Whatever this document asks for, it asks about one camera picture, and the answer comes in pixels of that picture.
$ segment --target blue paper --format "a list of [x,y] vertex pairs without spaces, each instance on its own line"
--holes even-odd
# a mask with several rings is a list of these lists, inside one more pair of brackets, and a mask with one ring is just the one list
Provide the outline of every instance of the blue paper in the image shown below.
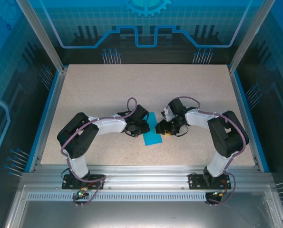
[[156,134],[155,132],[155,127],[157,125],[155,113],[149,113],[147,123],[149,124],[150,131],[143,134],[146,146],[162,143],[161,135]]

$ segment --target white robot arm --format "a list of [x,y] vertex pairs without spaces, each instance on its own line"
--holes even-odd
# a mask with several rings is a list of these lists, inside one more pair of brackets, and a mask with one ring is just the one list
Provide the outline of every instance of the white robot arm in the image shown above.
[[149,126],[144,120],[148,116],[148,111],[142,106],[137,105],[132,115],[126,118],[127,112],[117,113],[109,118],[99,119],[97,117],[86,116],[84,113],[78,113],[76,116],[60,131],[57,136],[61,146],[70,138],[70,136],[87,122],[98,119],[79,132],[65,147],[63,151],[69,160],[71,171],[78,178],[86,178],[88,167],[86,164],[85,153],[90,147],[96,136],[107,133],[122,133],[132,137],[138,137],[140,134],[149,132]]
[[[225,119],[199,111],[198,108],[186,108],[179,98],[171,101],[162,115],[165,117],[156,126],[156,133],[178,136],[182,126],[199,126],[210,131],[215,146],[215,154],[212,161],[204,170],[204,179],[207,184],[214,178],[221,176],[229,165],[229,161],[239,153],[243,147],[243,140],[238,131]],[[248,136],[232,111],[223,113],[229,118],[244,135],[246,144]]]

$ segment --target wire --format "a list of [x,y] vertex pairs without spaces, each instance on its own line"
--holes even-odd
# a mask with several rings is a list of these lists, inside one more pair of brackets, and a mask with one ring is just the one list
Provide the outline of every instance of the wire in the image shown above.
[[234,192],[236,190],[236,179],[235,179],[234,175],[232,173],[230,173],[230,172],[224,172],[224,174],[232,176],[234,185],[233,185],[233,190],[232,190],[231,194],[229,195],[229,197],[227,199],[225,199],[223,202],[218,202],[218,205],[225,204],[233,196],[233,194],[234,194]]
[[241,138],[242,138],[243,147],[241,148],[241,150],[240,150],[238,153],[232,155],[231,159],[227,162],[227,164],[226,164],[226,166],[225,166],[225,168],[224,168],[224,174],[225,174],[225,175],[230,175],[230,176],[232,176],[232,178],[233,178],[233,180],[234,180],[234,187],[233,187],[233,191],[231,192],[230,196],[229,196],[226,200],[224,200],[223,202],[219,203],[219,205],[223,205],[224,203],[226,203],[226,202],[233,196],[233,194],[234,194],[234,192],[235,192],[235,189],[236,189],[236,179],[235,179],[234,175],[233,175],[232,173],[229,173],[229,172],[226,172],[226,171],[227,171],[229,165],[231,164],[231,162],[233,161],[233,159],[234,159],[236,156],[238,156],[238,155],[240,155],[241,153],[243,153],[243,151],[245,150],[245,148],[246,148],[246,139],[245,139],[245,136],[244,136],[243,132],[241,131],[241,129],[240,129],[232,120],[230,120],[228,117],[226,117],[226,116],[224,116],[224,115],[222,115],[222,114],[219,114],[219,113],[211,113],[211,112],[205,112],[205,111],[199,110],[199,107],[200,107],[199,101],[197,101],[196,99],[194,99],[194,98],[192,98],[192,97],[189,97],[189,96],[179,96],[179,97],[174,98],[173,100],[178,99],[178,98],[188,98],[188,99],[191,99],[191,100],[194,100],[195,102],[197,102],[197,103],[198,103],[197,111],[198,111],[199,113],[201,113],[201,114],[214,115],[214,116],[221,117],[221,118],[225,119],[226,121],[228,121],[228,122],[237,130],[237,132],[239,133],[239,135],[240,135]]
[[245,148],[246,148],[246,139],[245,139],[245,136],[244,136],[243,132],[242,132],[241,129],[240,129],[232,120],[230,120],[228,117],[226,117],[226,116],[224,116],[224,115],[222,115],[222,114],[219,114],[219,113],[211,113],[211,112],[205,112],[205,111],[199,110],[199,108],[200,108],[200,102],[197,101],[195,98],[192,98],[192,97],[189,97],[189,96],[178,96],[178,97],[172,99],[170,102],[172,102],[172,101],[174,101],[174,100],[176,100],[176,99],[178,99],[178,98],[187,98],[187,99],[194,100],[194,101],[198,104],[197,111],[198,111],[199,113],[205,114],[205,115],[214,115],[214,116],[218,116],[218,117],[221,117],[221,118],[225,119],[226,121],[228,121],[228,122],[237,130],[237,132],[238,132],[239,135],[241,136],[242,141],[243,141],[243,147],[242,147],[242,149],[241,149],[238,153],[232,155],[231,159],[228,161],[228,163],[226,164],[226,166],[225,166],[225,168],[224,168],[224,172],[226,172],[226,170],[228,169],[228,167],[229,167],[229,165],[231,164],[231,162],[233,161],[233,159],[234,159],[236,156],[240,155],[240,154],[245,150]]
[[[104,184],[104,182],[105,182],[105,181],[103,180],[103,181],[99,184],[97,190],[96,190],[95,193],[92,195],[92,197],[91,197],[87,202],[81,203],[81,206],[84,206],[84,205],[89,204],[89,203],[95,198],[96,194],[98,193],[98,191],[100,190],[100,188],[102,187],[102,185]],[[73,203],[76,203],[76,205],[78,205],[78,203],[77,203],[77,201],[76,201],[76,196],[77,196],[77,195],[74,196]]]
[[189,131],[188,125],[186,124],[185,127],[187,128],[187,131],[186,131],[185,133],[183,133],[183,134],[181,134],[181,135],[175,135],[175,136],[176,136],[176,137],[181,137],[181,136],[184,136],[185,134],[187,134],[188,131]]
[[197,103],[197,109],[200,108],[200,102],[198,100],[196,100],[195,98],[193,97],[189,97],[189,96],[178,96],[178,97],[175,97],[174,99],[172,99],[169,103],[171,103],[172,101],[178,99],[178,98],[187,98],[187,99],[190,99],[190,100],[194,100],[196,103]]
[[223,119],[225,119],[226,121],[228,121],[236,130],[237,132],[239,133],[239,135],[241,136],[242,138],[242,141],[243,141],[243,147],[242,149],[236,153],[236,154],[233,154],[231,159],[228,161],[228,163],[226,164],[225,168],[224,168],[224,171],[226,171],[229,167],[229,165],[231,164],[231,162],[233,161],[233,159],[240,155],[241,153],[244,152],[245,148],[246,148],[246,139],[245,139],[245,136],[243,134],[243,132],[241,131],[241,129],[232,121],[230,120],[228,117],[222,115],[222,114],[219,114],[219,113],[211,113],[211,112],[204,112],[204,111],[201,111],[201,110],[198,110],[199,113],[201,114],[205,114],[205,115],[215,115],[215,116],[218,116],[218,117],[222,117]]
[[133,137],[133,138],[137,138],[140,134],[138,134],[138,135],[132,135],[132,134],[129,134],[129,133],[127,133],[127,132],[125,132],[125,134],[127,134],[128,136],[131,136],[131,137]]
[[65,157],[66,157],[66,161],[67,161],[67,164],[68,164],[68,168],[69,170],[71,171],[71,173],[73,174],[73,176],[81,181],[81,182],[85,182],[85,183],[95,183],[95,182],[98,182],[98,181],[101,181],[101,184],[99,185],[98,189],[95,191],[94,195],[92,196],[92,198],[90,198],[90,200],[87,202],[87,203],[84,203],[85,204],[88,204],[89,202],[91,202],[93,200],[93,198],[95,197],[95,195],[97,194],[97,192],[99,191],[99,189],[101,188],[101,186],[103,185],[103,183],[105,182],[105,179],[107,178],[106,176],[102,177],[102,178],[99,178],[99,179],[96,179],[96,180],[84,180],[82,178],[80,178],[74,171],[73,171],[73,168],[70,164],[70,161],[69,161],[69,154],[64,152],[65,150],[65,147],[70,143],[70,141],[80,132],[82,131],[84,128],[86,128],[87,126],[91,125],[92,123],[96,122],[96,121],[99,121],[99,120],[105,120],[105,119],[124,119],[124,118],[128,118],[130,117],[135,111],[136,111],[136,108],[137,108],[137,100],[134,98],[134,97],[131,97],[127,100],[127,108],[128,108],[128,104],[130,102],[130,100],[134,100],[135,101],[135,107],[133,108],[133,110],[125,115],[125,116],[105,116],[105,117],[100,117],[98,119],[94,119],[94,120],[91,120],[87,123],[85,123],[84,125],[82,125],[79,129],[77,129],[70,137],[69,139],[67,139],[67,141],[62,145],[61,147],[61,154],[63,154]]
[[227,193],[227,182],[225,180],[221,180],[221,183],[225,185],[225,193]]
[[62,173],[61,173],[61,178],[63,179],[64,177],[62,177],[62,174],[65,173],[67,170],[69,170],[69,168],[65,169]]

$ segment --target blue enclosure wall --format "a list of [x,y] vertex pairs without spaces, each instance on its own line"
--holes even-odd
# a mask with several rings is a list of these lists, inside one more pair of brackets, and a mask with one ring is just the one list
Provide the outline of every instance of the blue enclosure wall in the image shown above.
[[283,182],[283,0],[275,1],[237,72],[268,167]]
[[29,154],[55,72],[16,1],[0,0],[0,227],[26,160],[10,150]]
[[65,65],[228,64],[262,0],[30,2]]

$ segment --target black bracket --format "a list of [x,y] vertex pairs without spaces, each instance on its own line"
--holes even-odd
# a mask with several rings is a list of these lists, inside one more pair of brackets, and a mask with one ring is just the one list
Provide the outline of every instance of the black bracket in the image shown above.
[[[88,180],[88,181],[93,181],[93,180],[96,180],[96,179],[100,179],[100,178],[103,178],[104,175],[102,174],[98,174],[98,175],[86,175],[85,180]],[[78,190],[78,189],[81,189],[85,186],[89,185],[89,183],[85,183],[85,182],[82,182],[80,180],[77,180],[72,174],[66,174],[64,175],[64,178],[63,178],[63,183],[62,183],[62,189],[74,189],[74,190]],[[92,183],[91,185],[89,185],[88,189],[89,190],[96,190],[98,189],[100,185],[100,181],[98,182],[95,182],[95,183]]]
[[219,177],[214,177],[210,186],[204,180],[203,174],[192,173],[188,175],[188,183],[190,190],[224,190],[225,185],[223,181],[227,183],[227,190],[231,189],[231,182],[229,175],[221,175]]

